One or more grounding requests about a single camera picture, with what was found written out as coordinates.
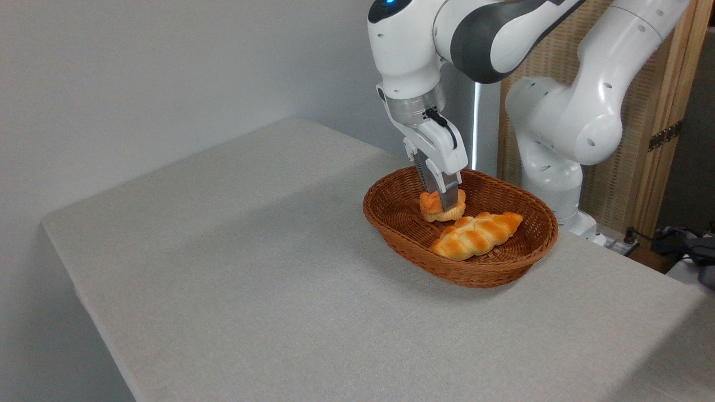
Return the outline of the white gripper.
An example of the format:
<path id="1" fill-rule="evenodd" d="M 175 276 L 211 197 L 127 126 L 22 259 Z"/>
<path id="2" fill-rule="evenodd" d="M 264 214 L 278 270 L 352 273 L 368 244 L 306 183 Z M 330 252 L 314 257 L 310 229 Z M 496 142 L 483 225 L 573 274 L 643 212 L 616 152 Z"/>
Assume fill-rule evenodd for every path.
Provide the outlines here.
<path id="1" fill-rule="evenodd" d="M 458 185 L 468 158 L 458 129 L 444 118 L 428 118 L 419 124 L 398 123 L 404 148 L 414 162 L 427 193 L 437 192 L 442 210 L 458 204 Z"/>

